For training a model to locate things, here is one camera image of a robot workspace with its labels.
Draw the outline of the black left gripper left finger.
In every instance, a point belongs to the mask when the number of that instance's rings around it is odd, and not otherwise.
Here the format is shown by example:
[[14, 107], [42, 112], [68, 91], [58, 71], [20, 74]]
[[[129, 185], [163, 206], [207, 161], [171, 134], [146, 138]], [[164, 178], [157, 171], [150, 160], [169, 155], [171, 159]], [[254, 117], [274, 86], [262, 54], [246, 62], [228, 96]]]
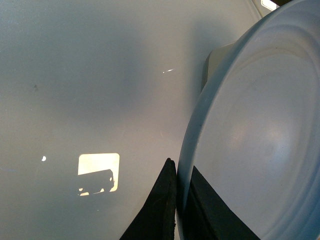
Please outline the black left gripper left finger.
[[177, 173], [173, 160], [167, 158], [144, 205], [121, 236], [122, 240], [173, 240]]

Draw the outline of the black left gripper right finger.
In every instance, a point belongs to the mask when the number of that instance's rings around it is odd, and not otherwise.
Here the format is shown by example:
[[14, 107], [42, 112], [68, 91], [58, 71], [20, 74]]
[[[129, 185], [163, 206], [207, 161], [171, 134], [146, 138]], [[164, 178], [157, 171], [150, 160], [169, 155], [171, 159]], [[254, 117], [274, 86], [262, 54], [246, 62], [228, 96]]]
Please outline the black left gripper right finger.
[[258, 240], [199, 170], [192, 170], [182, 233], [186, 240]]

